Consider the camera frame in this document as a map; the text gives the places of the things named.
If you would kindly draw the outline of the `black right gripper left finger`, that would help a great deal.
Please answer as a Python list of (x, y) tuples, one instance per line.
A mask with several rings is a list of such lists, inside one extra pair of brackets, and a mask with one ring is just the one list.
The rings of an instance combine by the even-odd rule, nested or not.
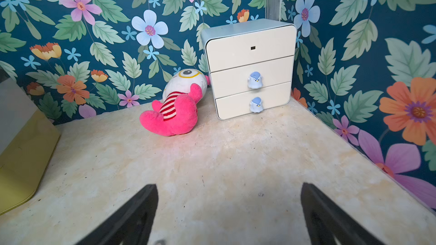
[(79, 245), (146, 245), (159, 203), (155, 184), (148, 184), (129, 199)]

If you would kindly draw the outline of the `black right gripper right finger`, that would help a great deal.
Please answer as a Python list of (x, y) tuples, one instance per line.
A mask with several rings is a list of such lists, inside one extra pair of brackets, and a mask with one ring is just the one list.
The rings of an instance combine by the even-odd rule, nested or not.
[(382, 245), (314, 184), (304, 183), (300, 195), (313, 245)]

